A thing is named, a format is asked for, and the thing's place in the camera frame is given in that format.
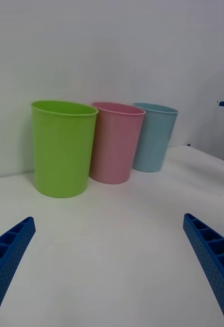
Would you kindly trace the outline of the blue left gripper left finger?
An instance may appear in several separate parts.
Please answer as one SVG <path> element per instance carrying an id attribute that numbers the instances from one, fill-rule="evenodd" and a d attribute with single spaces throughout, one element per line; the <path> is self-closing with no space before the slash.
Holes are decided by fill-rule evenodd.
<path id="1" fill-rule="evenodd" d="M 0 306 L 35 231 L 33 217 L 27 217 L 0 236 Z"/>

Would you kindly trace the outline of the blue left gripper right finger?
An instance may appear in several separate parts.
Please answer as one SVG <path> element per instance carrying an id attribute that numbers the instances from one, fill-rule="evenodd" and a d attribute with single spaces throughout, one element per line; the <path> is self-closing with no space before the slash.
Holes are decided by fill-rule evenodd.
<path id="1" fill-rule="evenodd" d="M 224 237 L 189 213 L 183 230 L 224 315 Z"/>

